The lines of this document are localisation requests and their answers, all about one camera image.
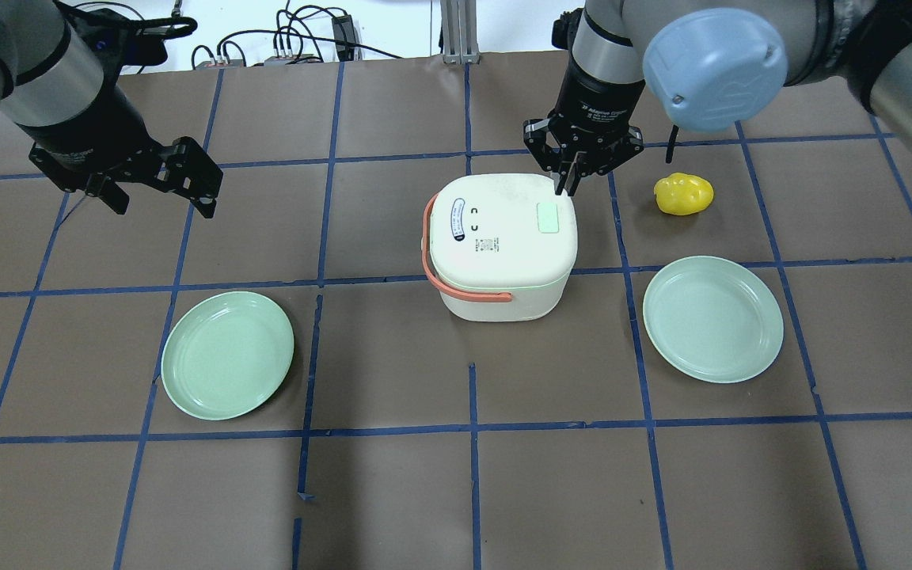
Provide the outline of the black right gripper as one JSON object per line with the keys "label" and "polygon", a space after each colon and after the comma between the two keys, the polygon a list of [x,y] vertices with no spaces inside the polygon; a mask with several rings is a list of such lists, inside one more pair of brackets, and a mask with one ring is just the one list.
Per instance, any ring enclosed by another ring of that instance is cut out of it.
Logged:
{"label": "black right gripper", "polygon": [[612,172],[644,151],[643,133],[630,125],[644,87],[643,79],[613,83],[569,67],[551,112],[522,123],[522,141],[553,173],[555,195],[573,197],[580,178]]}

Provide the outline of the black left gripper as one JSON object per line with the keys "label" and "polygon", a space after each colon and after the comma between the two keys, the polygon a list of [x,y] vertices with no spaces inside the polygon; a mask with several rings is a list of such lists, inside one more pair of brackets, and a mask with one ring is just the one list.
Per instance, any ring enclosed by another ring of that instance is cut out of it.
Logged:
{"label": "black left gripper", "polygon": [[223,184],[223,170],[198,141],[188,136],[168,146],[150,140],[116,165],[98,169],[64,165],[39,144],[30,148],[28,158],[63,192],[83,192],[97,198],[116,215],[126,214],[130,202],[120,184],[136,183],[185,198],[200,216],[212,219]]}

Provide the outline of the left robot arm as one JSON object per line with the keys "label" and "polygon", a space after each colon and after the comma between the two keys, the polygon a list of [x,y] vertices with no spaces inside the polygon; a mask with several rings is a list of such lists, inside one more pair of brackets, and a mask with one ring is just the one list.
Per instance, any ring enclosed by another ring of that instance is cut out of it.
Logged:
{"label": "left robot arm", "polygon": [[61,1],[0,1],[0,113],[32,138],[30,162],[63,192],[123,215],[123,184],[144,184],[212,218],[220,167],[191,137],[155,140],[117,85],[124,66],[163,63],[164,43],[197,28],[181,15],[135,21]]}

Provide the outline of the green plate near right arm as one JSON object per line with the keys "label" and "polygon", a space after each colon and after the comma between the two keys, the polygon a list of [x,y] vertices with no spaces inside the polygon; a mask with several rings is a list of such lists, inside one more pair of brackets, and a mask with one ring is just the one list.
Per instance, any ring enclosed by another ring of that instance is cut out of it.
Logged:
{"label": "green plate near right arm", "polygon": [[741,264],[688,256],[656,272],[644,292],[645,332],[674,369],[731,385],[767,371],[785,338],[779,303]]}

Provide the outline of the green plate near left arm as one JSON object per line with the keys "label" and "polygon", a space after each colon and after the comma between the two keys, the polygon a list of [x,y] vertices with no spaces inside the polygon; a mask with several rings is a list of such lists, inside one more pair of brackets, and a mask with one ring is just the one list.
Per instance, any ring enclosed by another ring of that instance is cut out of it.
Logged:
{"label": "green plate near left arm", "polygon": [[171,329],[161,383],[189,417],[230,420],[257,410],[279,389],[294,353],[294,328],[278,303],[250,291],[217,294]]}

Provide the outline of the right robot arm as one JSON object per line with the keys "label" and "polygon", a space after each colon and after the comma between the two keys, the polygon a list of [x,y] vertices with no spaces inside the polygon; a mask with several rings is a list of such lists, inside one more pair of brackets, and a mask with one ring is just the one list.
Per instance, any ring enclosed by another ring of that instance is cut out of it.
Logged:
{"label": "right robot arm", "polygon": [[643,151],[644,90],[675,127],[720,132],[781,88],[841,77],[912,153],[912,1],[587,1],[553,26],[567,72],[522,140],[572,195]]}

